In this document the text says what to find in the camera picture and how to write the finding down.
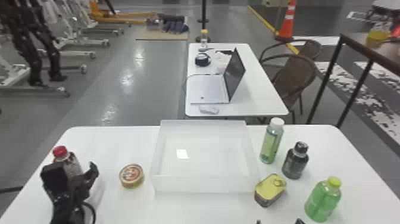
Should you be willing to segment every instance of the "clear plastic box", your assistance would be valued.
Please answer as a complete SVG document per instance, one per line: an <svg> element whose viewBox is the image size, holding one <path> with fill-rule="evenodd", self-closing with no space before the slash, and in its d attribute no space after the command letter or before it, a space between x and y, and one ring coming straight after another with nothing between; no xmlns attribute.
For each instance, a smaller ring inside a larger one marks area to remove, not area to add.
<svg viewBox="0 0 400 224"><path fill-rule="evenodd" d="M260 181L244 121L161 121L150 175L160 192L252 192Z"/></svg>

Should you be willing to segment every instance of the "laptop screen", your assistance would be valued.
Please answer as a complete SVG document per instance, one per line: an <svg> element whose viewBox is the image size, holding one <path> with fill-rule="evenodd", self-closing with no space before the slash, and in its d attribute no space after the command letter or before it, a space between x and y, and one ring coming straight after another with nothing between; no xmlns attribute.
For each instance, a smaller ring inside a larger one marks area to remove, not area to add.
<svg viewBox="0 0 400 224"><path fill-rule="evenodd" d="M243 66L243 62L240 59L238 50L235 48L235 51L233 52L224 73L224 80L226 90L228 92L229 101L232 99L233 94L235 94L235 91L238 88L239 83L242 80L245 72L245 66Z"/></svg>

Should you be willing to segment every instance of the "black container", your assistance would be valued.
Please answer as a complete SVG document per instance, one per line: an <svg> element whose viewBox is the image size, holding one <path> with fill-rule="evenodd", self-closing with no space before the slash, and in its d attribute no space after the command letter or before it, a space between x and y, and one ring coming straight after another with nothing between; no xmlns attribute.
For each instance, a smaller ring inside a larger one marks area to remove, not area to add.
<svg viewBox="0 0 400 224"><path fill-rule="evenodd" d="M299 179L307 165L308 145L304 142L297 142L295 147L287 152L285 162L283 162L282 172L289 179Z"/></svg>

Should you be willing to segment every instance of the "robotic hand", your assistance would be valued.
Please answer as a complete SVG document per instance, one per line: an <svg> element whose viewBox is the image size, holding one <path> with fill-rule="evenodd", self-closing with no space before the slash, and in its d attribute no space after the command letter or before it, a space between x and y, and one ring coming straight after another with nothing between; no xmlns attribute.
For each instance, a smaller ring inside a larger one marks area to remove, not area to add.
<svg viewBox="0 0 400 224"><path fill-rule="evenodd" d="M90 169L85 174L69 179L64 170L64 163L55 162L43 167L40 176L43 188L54 207L50 224L84 224L83 206L92 212L92 223L96 222L95 209L84 201L89 198L89 190L99 176L94 163L90 162Z"/></svg>

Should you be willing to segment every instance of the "white bottle cap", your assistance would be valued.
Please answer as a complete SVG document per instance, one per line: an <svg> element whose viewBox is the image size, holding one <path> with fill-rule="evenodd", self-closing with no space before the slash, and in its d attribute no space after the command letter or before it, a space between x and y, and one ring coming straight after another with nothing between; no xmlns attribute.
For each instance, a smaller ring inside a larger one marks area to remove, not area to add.
<svg viewBox="0 0 400 224"><path fill-rule="evenodd" d="M285 121L282 120L282 119L279 118L279 117L274 117L274 118L272 118L271 121L270 121L270 126L271 126L273 129L281 129L281 128L283 127L284 124L285 124Z"/></svg>

